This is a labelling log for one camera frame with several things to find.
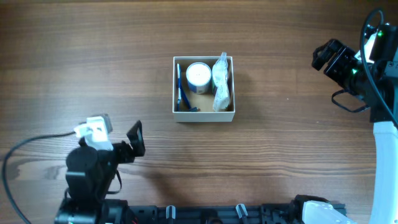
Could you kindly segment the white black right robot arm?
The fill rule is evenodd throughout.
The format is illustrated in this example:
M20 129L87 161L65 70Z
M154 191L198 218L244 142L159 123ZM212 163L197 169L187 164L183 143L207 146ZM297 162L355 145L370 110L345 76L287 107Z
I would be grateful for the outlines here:
M376 143L376 176L370 223L397 223L397 27L366 25L355 52L331 39L313 52L312 67L370 110Z

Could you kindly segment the white lotion tube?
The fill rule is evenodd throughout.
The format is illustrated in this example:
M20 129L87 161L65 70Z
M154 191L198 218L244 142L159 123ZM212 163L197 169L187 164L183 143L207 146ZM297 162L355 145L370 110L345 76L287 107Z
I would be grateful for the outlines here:
M222 73L213 74L213 110L215 112L224 111L230 102L228 82Z

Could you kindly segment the blue disposable razor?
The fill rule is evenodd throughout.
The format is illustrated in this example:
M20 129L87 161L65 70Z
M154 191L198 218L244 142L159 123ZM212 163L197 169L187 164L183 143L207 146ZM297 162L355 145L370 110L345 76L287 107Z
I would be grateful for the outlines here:
M181 105L181 101L183 101L186 104L186 107L188 108L188 110L186 110L186 112L197 112L198 111L197 107L192 107L191 106L191 104L190 104L190 102L189 102L189 100L188 100L188 98L187 98L187 96L186 96L186 94L185 94L185 92L184 92L182 87L179 88L179 97L180 97L180 99L179 99L179 104L178 105L180 106Z

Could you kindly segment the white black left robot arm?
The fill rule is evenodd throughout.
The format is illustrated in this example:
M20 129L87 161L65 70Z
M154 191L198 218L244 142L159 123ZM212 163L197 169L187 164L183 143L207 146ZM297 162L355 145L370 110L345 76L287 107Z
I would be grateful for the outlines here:
M118 194L109 189L118 165L133 163L145 154L142 123L137 121L127 132L130 143L114 143L111 150L96 149L83 141L66 159L68 188L55 216L55 223L139 223L125 200L107 199Z

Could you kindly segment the white cotton swab tub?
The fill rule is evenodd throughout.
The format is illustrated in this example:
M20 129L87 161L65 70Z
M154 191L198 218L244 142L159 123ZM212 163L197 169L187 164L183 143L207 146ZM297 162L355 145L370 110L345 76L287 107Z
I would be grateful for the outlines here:
M204 94L210 88L211 69L203 62L191 64L186 71L189 89L196 94Z

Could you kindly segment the blue white toothbrush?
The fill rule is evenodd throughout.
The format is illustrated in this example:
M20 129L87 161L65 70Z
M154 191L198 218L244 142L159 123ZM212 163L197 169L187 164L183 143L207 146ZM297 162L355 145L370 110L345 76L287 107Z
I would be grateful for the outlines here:
M180 80L180 65L179 63L176 64L176 71L177 71L177 111L180 111L180 104L182 100L181 94L181 80Z

